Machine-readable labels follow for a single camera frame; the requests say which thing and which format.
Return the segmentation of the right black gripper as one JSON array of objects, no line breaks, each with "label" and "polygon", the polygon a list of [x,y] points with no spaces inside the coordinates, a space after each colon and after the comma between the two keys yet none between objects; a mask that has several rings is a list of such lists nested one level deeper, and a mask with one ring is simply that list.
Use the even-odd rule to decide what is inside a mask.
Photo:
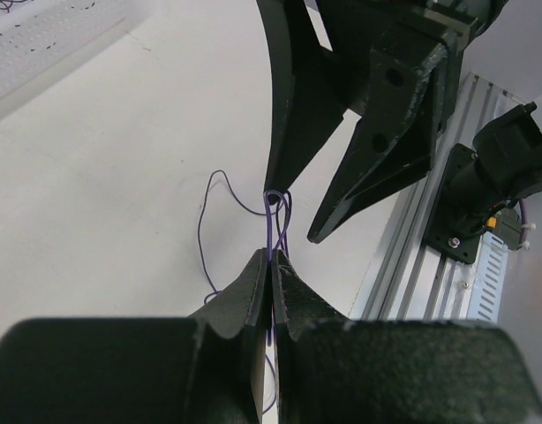
[{"label": "right black gripper", "polygon": [[[464,52],[502,1],[258,1],[272,74],[264,189],[284,193],[346,110],[360,116],[307,238],[320,243],[433,167]],[[323,25],[322,43],[309,11]]]}]

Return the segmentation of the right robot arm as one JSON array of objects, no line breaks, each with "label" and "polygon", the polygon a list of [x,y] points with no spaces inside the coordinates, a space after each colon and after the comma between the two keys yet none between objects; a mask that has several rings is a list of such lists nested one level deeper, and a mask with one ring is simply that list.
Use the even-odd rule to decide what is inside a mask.
[{"label": "right robot arm", "polygon": [[[455,111],[466,48],[502,1],[320,1],[321,46],[301,1],[261,1],[272,73],[264,193],[284,201],[347,111],[350,144],[308,232],[320,243],[355,214],[424,178]],[[504,208],[542,191],[542,132],[534,103],[486,124],[451,150],[425,242],[467,264]]]}]

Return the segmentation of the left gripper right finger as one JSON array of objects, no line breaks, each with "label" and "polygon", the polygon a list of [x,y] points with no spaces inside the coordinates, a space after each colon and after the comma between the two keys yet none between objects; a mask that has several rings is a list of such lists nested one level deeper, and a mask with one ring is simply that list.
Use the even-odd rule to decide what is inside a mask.
[{"label": "left gripper right finger", "polygon": [[541,423],[523,356],[480,321],[354,321],[270,263],[281,423]]}]

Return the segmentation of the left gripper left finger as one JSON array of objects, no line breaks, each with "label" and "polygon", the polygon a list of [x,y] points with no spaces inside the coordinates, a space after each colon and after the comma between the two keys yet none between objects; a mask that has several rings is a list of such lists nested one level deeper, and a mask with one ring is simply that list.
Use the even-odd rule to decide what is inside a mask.
[{"label": "left gripper left finger", "polygon": [[259,423],[267,252],[187,317],[33,318],[0,339],[0,423]]}]

